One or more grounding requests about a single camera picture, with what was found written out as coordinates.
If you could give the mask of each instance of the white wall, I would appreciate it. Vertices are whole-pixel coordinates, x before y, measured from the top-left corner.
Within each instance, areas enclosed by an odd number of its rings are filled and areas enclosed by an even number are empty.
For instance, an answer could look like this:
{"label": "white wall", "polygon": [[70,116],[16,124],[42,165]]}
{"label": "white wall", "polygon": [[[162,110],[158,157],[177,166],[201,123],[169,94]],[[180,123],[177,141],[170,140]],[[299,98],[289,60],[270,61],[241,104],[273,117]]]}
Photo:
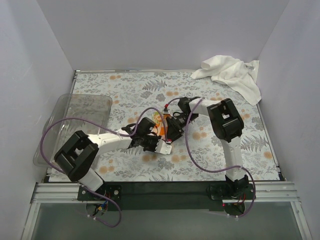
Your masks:
{"label": "white wall", "polygon": [[76,70],[256,59],[289,0],[37,0]]}
{"label": "white wall", "polygon": [[320,2],[290,0],[259,57],[261,110],[284,176],[320,239]]}
{"label": "white wall", "polygon": [[33,155],[73,70],[36,0],[0,1],[0,239],[20,239],[35,186]]}

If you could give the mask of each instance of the wire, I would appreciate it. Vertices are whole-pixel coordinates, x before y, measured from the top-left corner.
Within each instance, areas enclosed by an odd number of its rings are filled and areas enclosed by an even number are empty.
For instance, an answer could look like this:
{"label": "wire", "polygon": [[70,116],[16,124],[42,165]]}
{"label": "wire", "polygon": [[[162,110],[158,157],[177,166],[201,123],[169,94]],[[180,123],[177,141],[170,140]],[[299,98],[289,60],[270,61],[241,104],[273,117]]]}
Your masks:
{"label": "wire", "polygon": [[[256,184],[255,184],[255,181],[254,181],[254,178],[252,177],[251,173],[248,171],[248,169],[246,169],[245,167],[243,166],[240,166],[240,165],[234,165],[234,166],[229,166],[229,167],[226,167],[226,168],[223,168],[223,169],[219,169],[219,170],[208,170],[208,169],[205,169],[203,168],[202,166],[200,166],[196,161],[195,159],[193,158],[192,154],[191,154],[191,151],[190,151],[190,147],[189,147],[189,143],[188,143],[188,126],[189,126],[189,123],[190,123],[190,119],[191,119],[191,116],[193,114],[193,112],[195,111],[195,109],[199,106],[199,104],[202,102],[203,100],[200,99],[200,101],[197,102],[197,104],[193,107],[193,109],[191,110],[189,116],[188,116],[188,119],[186,121],[186,126],[185,126],[185,145],[186,145],[186,150],[190,156],[190,159],[191,161],[194,163],[194,165],[196,165],[199,169],[201,169],[202,171],[204,172],[207,172],[207,173],[221,173],[221,172],[224,172],[224,171],[227,171],[229,169],[243,169],[244,171],[246,171],[246,173],[248,173],[249,177],[251,178],[251,181],[252,181],[252,185],[253,185],[253,198],[252,198],[252,202],[250,204],[250,206],[248,207],[247,211],[245,211],[243,214],[239,215],[239,216],[231,216],[233,218],[241,218],[241,217],[244,217],[245,215],[248,214],[248,212],[252,209],[253,205],[254,205],[254,202],[255,202],[255,198],[256,198]],[[222,214],[222,213],[217,213],[217,212],[210,212],[211,214],[216,214],[216,215],[221,215],[221,216],[225,216],[225,214]]]}
{"label": "wire", "polygon": [[100,219],[100,218],[98,218],[98,217],[95,218],[93,215],[89,215],[89,216],[92,217],[92,218],[94,218],[95,220],[99,221],[100,223],[102,223],[102,224],[110,227],[110,228],[115,228],[116,226],[118,226],[118,225],[120,224],[120,222],[121,222],[121,219],[122,219],[122,213],[121,213],[121,209],[120,209],[119,205],[118,205],[115,201],[113,201],[111,198],[109,198],[109,197],[107,197],[107,196],[103,196],[103,195],[101,195],[101,194],[99,194],[99,193],[97,193],[97,192],[95,192],[95,191],[92,191],[92,190],[90,190],[89,188],[87,188],[86,186],[85,186],[84,188],[85,188],[89,193],[94,194],[94,195],[96,195],[96,196],[98,196],[98,197],[100,197],[100,198],[102,198],[102,199],[105,199],[105,200],[107,200],[108,202],[111,202],[111,203],[116,207],[116,209],[117,209],[118,212],[119,212],[119,219],[118,219],[118,221],[116,222],[116,224],[114,224],[114,225],[111,225],[110,223],[108,223],[108,222],[106,222],[106,221],[104,221],[104,220],[102,220],[102,219]]}
{"label": "wire", "polygon": [[[138,120],[136,121],[137,123],[139,122],[139,120],[141,119],[141,117],[145,114],[145,112],[148,111],[148,110],[155,110],[155,111],[157,111],[157,112],[159,113],[160,117],[161,117],[161,120],[162,120],[163,124],[165,124],[164,116],[163,116],[162,113],[161,113],[157,108],[155,108],[155,107],[148,107],[148,108],[146,108],[146,109],[140,114]],[[50,130],[52,127],[54,127],[54,126],[57,125],[58,123],[61,123],[61,122],[63,122],[63,121],[66,121],[66,120],[81,120],[81,121],[87,122],[87,123],[89,123],[89,124],[95,125],[95,126],[101,128],[101,129],[103,129],[103,130],[106,130],[106,131],[110,132],[110,133],[113,133],[113,134],[122,136],[122,137],[131,137],[131,136],[133,136],[133,135],[136,133],[137,128],[138,128],[138,124],[136,124],[135,127],[134,127],[134,130],[133,130],[133,133],[131,133],[131,134],[122,134],[122,133],[118,133],[118,132],[116,132],[116,131],[113,131],[113,130],[111,130],[111,129],[109,129],[109,128],[106,128],[106,127],[104,127],[104,126],[101,126],[101,125],[99,125],[99,124],[97,124],[97,123],[95,123],[95,122],[93,122],[93,121],[86,120],[86,119],[83,119],[83,118],[80,118],[80,117],[66,117],[66,118],[63,118],[63,119],[61,119],[61,120],[59,120],[59,121],[56,121],[55,123],[53,123],[52,125],[50,125],[50,126],[45,130],[45,132],[43,133],[43,135],[42,135],[42,137],[41,137],[41,140],[40,140],[40,153],[41,153],[41,156],[43,157],[43,159],[45,160],[45,162],[46,162],[49,166],[51,166],[53,169],[55,169],[55,170],[57,170],[58,172],[63,173],[63,174],[64,174],[64,171],[61,170],[60,168],[56,167],[56,166],[55,166],[53,163],[51,163],[50,160],[45,156],[45,153],[44,153],[44,141],[45,141],[46,135],[48,134],[49,130]],[[167,142],[167,141],[168,141],[168,138],[167,138],[167,129],[166,129],[166,126],[165,126],[165,128],[164,128],[164,136],[165,136],[165,140],[166,140],[166,142]],[[101,194],[99,194],[99,193],[97,193],[97,192],[94,192],[94,191],[90,190],[89,188],[87,188],[86,186],[85,186],[84,188],[85,188],[88,192],[92,193],[93,195],[96,195],[96,196],[98,196],[98,197],[100,197],[100,198],[103,198],[103,199],[111,202],[111,203],[116,207],[116,209],[119,211],[119,219],[118,219],[118,222],[117,222],[116,224],[114,224],[114,225],[111,225],[111,224],[109,224],[108,222],[106,222],[106,221],[104,221],[104,220],[102,220],[102,219],[99,219],[99,218],[97,218],[97,217],[95,218],[95,217],[92,216],[92,215],[90,215],[90,216],[91,216],[92,218],[96,219],[97,221],[103,223],[104,225],[110,227],[110,228],[114,228],[114,227],[118,226],[119,223],[121,222],[121,219],[122,219],[122,213],[121,213],[121,209],[120,209],[119,205],[118,205],[115,201],[113,201],[111,198],[109,198],[109,197],[107,197],[107,196],[104,196],[104,195],[101,195]]]}
{"label": "wire", "polygon": [[234,202],[233,205],[238,205],[238,203],[240,202],[241,200],[241,196],[239,197],[238,201],[237,202]]}
{"label": "wire", "polygon": [[178,99],[182,99],[182,97],[176,97],[176,98],[170,100],[170,101],[167,103],[167,105],[169,106],[173,101],[178,100]]}
{"label": "wire", "polygon": [[92,216],[97,215],[98,212],[99,212],[99,210],[98,210],[99,205],[95,204],[94,206],[95,206],[95,209],[94,209],[94,212],[93,212]]}
{"label": "wire", "polygon": [[244,197],[243,197],[241,204],[243,204],[245,202],[245,200],[246,200],[246,194],[244,194]]}
{"label": "wire", "polygon": [[156,133],[155,134],[158,136],[158,133],[159,133],[158,127],[155,126],[155,129],[156,129]]}
{"label": "wire", "polygon": [[108,203],[108,200],[105,200],[104,203],[102,203],[100,206],[104,207]]}

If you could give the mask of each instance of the floral tablecloth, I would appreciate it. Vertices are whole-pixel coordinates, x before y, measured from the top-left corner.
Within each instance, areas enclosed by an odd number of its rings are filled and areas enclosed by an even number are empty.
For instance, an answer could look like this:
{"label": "floral tablecloth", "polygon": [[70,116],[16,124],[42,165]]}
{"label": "floral tablecloth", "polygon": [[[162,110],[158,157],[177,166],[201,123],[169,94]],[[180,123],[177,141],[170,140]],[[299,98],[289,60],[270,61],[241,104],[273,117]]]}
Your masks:
{"label": "floral tablecloth", "polygon": [[[241,136],[243,166],[255,180],[279,180],[276,164],[266,132],[256,106],[251,106],[227,85],[212,82],[209,77],[190,78],[191,72],[125,72],[80,73],[74,94],[107,95],[113,100],[108,127],[118,130],[135,123],[147,107],[163,109],[173,98],[200,96],[211,100],[230,98],[244,121]],[[171,110],[179,111],[177,104]],[[152,118],[152,111],[146,117]],[[214,135],[210,120],[199,116],[189,126],[189,145],[196,161],[210,170],[225,167],[220,140]],[[170,155],[144,152],[141,147],[107,152],[94,169],[105,181],[212,181],[224,180],[225,173],[207,173],[190,160],[185,138],[173,143]],[[50,182],[65,182],[68,178],[56,171]]]}

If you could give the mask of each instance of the cloth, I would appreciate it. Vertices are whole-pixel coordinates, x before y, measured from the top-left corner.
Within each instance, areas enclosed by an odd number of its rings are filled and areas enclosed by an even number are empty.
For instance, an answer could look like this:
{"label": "cloth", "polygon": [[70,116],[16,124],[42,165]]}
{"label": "cloth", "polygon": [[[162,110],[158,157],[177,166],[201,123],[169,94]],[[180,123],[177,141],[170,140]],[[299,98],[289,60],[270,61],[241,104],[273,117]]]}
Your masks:
{"label": "cloth", "polygon": [[220,84],[227,84],[240,93],[252,106],[261,100],[261,93],[256,85],[259,61],[244,63],[232,56],[216,55],[201,63],[201,68],[195,71],[191,78],[201,79],[211,77]]}

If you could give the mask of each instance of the transparent plastic container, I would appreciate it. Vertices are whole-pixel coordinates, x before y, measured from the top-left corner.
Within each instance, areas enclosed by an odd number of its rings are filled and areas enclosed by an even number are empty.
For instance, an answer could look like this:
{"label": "transparent plastic container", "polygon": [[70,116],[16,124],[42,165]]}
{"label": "transparent plastic container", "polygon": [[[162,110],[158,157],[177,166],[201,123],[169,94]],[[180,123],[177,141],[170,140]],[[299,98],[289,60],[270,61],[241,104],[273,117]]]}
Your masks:
{"label": "transparent plastic container", "polygon": [[[87,95],[87,94],[64,94],[59,97],[51,117],[47,120],[42,133],[44,133],[50,125],[63,118],[77,117],[90,120],[103,127],[107,127],[108,119],[111,111],[112,98],[103,95]],[[86,134],[102,134],[106,131],[100,127],[81,120],[66,120],[55,125],[47,133],[43,142],[43,152],[45,156],[53,161],[55,153],[65,144],[71,135],[82,130]],[[99,156],[97,156],[92,166],[95,167]],[[49,168],[40,153],[40,144],[34,154],[33,164],[38,167]]]}

